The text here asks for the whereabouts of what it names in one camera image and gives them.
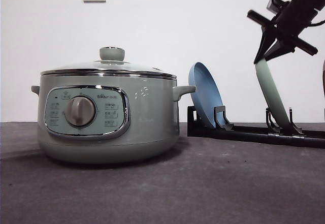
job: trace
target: blue plate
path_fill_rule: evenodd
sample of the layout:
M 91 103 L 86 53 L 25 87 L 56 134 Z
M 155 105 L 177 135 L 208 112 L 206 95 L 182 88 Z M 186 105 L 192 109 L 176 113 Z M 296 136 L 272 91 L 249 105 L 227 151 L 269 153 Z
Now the blue plate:
M 195 63 L 189 71 L 188 84 L 197 88 L 191 97 L 202 122 L 206 127 L 215 129 L 214 107 L 223 104 L 213 77 L 201 62 Z M 222 112 L 217 114 L 217 118 L 220 124 L 226 123 Z

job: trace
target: dish rack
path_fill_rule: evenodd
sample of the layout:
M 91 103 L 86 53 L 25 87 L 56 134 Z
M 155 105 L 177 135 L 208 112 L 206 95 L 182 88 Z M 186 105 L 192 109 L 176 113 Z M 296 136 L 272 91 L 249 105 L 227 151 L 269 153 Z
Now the dish rack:
M 226 124 L 220 124 L 217 114 L 222 113 Z M 187 135 L 189 137 L 204 137 L 236 141 L 258 142 L 297 147 L 325 148 L 325 132 L 304 130 L 293 122 L 293 112 L 290 108 L 290 128 L 278 127 L 266 109 L 266 126 L 242 126 L 230 123 L 226 117 L 225 106 L 214 107 L 215 129 L 209 129 L 202 123 L 195 106 L 187 107 Z

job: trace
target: gray floor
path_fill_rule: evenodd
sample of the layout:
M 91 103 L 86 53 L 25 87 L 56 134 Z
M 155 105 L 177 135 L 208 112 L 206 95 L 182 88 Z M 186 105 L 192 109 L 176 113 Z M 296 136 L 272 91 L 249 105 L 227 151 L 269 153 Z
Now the gray floor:
M 325 150 L 181 137 L 136 164 L 53 161 L 2 123 L 1 223 L 325 223 Z M 324 124 L 314 127 L 325 129 Z

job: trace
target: brand logo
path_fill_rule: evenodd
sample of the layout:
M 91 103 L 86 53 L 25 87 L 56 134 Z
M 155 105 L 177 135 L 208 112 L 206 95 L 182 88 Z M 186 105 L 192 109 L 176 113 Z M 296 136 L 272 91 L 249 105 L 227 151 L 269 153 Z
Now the brand logo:
M 98 99 L 106 99 L 106 98 L 108 98 L 108 96 L 105 96 L 104 94 L 98 94 L 97 98 Z

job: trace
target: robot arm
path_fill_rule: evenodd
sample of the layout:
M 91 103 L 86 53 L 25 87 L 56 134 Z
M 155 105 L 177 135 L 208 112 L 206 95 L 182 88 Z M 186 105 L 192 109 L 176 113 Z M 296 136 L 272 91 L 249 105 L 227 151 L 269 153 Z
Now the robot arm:
M 259 23 L 263 32 L 254 63 L 263 57 L 270 60 L 294 52 L 296 47 L 310 55 L 316 54 L 318 50 L 301 40 L 298 35 L 305 28 L 314 25 L 311 24 L 312 19 L 324 6 L 325 0 L 291 0 L 290 2 L 270 0 L 267 9 L 276 14 L 272 20 L 250 10 L 247 16 Z

